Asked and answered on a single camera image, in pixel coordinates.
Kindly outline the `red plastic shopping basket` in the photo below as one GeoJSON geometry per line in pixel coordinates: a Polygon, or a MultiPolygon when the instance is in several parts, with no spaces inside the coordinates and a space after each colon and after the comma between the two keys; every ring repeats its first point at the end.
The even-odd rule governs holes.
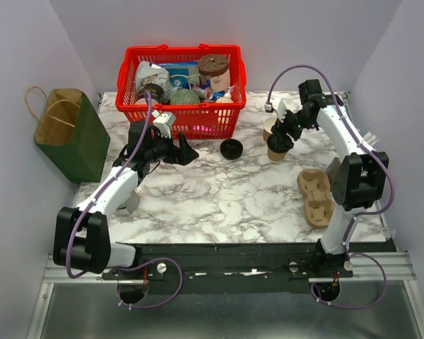
{"type": "Polygon", "coordinates": [[[200,44],[197,47],[158,46],[129,47],[117,78],[115,105],[130,122],[143,121],[147,116],[147,106],[138,105],[137,90],[134,84],[137,66],[142,61],[156,64],[176,61],[193,61],[207,54],[223,54],[230,64],[232,103],[200,103],[198,105],[154,106],[159,112],[172,112],[176,120],[172,135],[183,133],[188,139],[227,139],[231,138],[240,111],[247,104],[245,86],[247,84],[245,63],[239,46],[235,44],[200,44]]]}

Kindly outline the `brown pulp cup carrier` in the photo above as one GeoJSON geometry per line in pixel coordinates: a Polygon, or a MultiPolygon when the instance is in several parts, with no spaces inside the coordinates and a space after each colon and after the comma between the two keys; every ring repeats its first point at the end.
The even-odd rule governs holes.
{"type": "Polygon", "coordinates": [[[305,198],[302,209],[306,222],[313,228],[327,228],[335,203],[331,198],[331,184],[326,172],[321,169],[304,169],[297,177],[297,184],[305,198]]]}

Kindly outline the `brown paper coffee cup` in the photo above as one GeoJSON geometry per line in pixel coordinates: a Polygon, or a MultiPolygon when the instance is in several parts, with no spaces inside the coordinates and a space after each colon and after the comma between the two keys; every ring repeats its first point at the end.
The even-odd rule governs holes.
{"type": "Polygon", "coordinates": [[[274,142],[268,142],[267,147],[267,155],[272,162],[281,162],[285,158],[287,152],[291,149],[289,145],[274,142]]]}

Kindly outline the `grey cylinder under left arm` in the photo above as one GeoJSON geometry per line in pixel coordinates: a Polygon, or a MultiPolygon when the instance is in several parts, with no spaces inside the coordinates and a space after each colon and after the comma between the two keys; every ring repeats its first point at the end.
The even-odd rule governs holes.
{"type": "Polygon", "coordinates": [[[140,204],[140,197],[138,195],[138,193],[133,190],[128,199],[125,200],[125,202],[121,203],[119,205],[119,207],[117,208],[117,210],[125,210],[128,214],[132,214],[133,212],[135,212],[140,204]]]}

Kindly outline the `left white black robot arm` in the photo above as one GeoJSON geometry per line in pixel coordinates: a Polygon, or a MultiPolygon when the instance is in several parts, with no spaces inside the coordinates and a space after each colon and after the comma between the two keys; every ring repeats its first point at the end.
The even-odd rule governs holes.
{"type": "Polygon", "coordinates": [[[76,207],[63,207],[58,212],[53,262],[68,272],[101,273],[106,268],[118,268],[125,278],[137,278],[143,263],[136,246],[111,242],[108,222],[120,206],[129,211],[137,209],[136,188],[150,172],[151,164],[163,161],[186,166],[198,156],[184,134],[174,141],[154,125],[132,123],[128,143],[106,180],[76,207]]]}

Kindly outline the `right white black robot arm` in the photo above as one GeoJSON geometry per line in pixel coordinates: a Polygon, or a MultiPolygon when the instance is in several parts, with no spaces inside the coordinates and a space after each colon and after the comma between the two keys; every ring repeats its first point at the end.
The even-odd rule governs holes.
{"type": "Polygon", "coordinates": [[[334,93],[324,94],[317,79],[306,80],[298,90],[301,109],[291,112],[280,103],[266,143],[268,156],[274,162],[293,149],[305,129],[323,129],[335,147],[338,167],[331,195],[336,207],[310,261],[312,271],[325,277],[343,267],[357,221],[369,215],[374,202],[382,197],[389,157],[364,140],[350,121],[342,100],[334,93]]]}

